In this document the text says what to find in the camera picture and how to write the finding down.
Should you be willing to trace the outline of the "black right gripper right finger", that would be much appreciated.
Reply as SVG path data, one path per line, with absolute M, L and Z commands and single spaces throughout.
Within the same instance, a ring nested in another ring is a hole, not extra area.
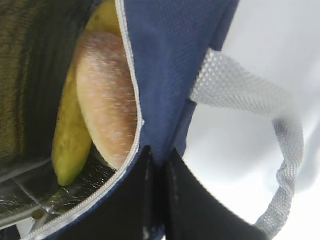
M 176 149 L 164 167 L 168 240 L 265 240 L 267 235 L 214 198 Z

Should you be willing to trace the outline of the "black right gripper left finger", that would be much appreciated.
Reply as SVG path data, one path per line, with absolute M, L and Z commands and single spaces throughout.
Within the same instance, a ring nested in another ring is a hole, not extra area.
M 145 146 L 128 174 L 92 210 L 59 231 L 60 240 L 161 240 L 154 213 L 154 161 Z

